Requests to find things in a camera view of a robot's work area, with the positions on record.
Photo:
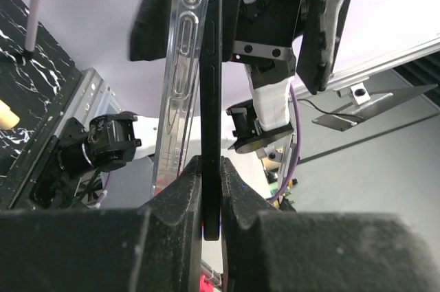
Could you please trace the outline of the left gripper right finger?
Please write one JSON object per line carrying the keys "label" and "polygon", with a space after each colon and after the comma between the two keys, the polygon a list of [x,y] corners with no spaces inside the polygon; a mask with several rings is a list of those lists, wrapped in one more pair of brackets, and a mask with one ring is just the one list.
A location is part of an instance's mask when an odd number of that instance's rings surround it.
{"label": "left gripper right finger", "polygon": [[221,160],[224,291],[438,291],[427,244],[400,218],[278,210]]}

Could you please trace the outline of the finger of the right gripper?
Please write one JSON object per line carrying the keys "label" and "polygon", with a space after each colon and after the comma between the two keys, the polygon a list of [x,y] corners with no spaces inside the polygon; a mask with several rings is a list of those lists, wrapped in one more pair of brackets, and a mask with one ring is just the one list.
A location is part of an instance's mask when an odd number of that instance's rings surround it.
{"label": "finger of the right gripper", "polygon": [[141,0],[129,37],[129,60],[166,57],[172,0]]}

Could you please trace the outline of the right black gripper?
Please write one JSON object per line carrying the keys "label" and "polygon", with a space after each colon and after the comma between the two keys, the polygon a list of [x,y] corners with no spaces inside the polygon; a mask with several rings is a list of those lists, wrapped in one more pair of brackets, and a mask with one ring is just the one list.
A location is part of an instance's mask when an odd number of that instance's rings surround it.
{"label": "right black gripper", "polygon": [[[257,78],[294,75],[293,40],[303,32],[296,73],[312,95],[333,73],[351,0],[223,0],[222,61]],[[308,7],[307,20],[300,11]]]}

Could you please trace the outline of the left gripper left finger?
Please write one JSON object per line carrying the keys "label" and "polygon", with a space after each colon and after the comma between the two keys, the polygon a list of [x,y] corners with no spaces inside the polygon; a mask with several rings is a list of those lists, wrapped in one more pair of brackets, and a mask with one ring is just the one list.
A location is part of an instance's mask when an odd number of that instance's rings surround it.
{"label": "left gripper left finger", "polygon": [[198,291],[201,164],[143,206],[1,214],[2,291]]}

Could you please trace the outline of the clear magsafe phone case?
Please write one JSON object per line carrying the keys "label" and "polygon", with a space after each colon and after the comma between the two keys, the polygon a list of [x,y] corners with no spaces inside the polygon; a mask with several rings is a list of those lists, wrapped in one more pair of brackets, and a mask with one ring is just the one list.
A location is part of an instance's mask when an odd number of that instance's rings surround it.
{"label": "clear magsafe phone case", "polygon": [[208,0],[172,0],[161,113],[155,146],[152,195],[182,172],[195,98]]}

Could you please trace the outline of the dark phone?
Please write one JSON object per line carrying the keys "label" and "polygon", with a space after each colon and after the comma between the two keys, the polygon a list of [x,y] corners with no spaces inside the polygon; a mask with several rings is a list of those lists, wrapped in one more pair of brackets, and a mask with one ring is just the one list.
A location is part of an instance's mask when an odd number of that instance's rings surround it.
{"label": "dark phone", "polygon": [[221,207],[222,0],[208,0],[199,59],[203,237],[219,239]]}

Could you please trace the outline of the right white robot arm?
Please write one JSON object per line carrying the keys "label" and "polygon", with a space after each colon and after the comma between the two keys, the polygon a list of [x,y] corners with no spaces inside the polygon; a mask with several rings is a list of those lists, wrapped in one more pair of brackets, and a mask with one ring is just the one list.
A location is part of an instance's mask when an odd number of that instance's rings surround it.
{"label": "right white robot arm", "polygon": [[245,65],[252,99],[228,109],[238,153],[292,131],[287,99],[299,76],[311,93],[333,72],[351,0],[142,0],[129,41],[132,61],[166,60],[155,149],[158,176],[184,165],[195,92],[201,98],[202,148],[219,166],[221,65]]}

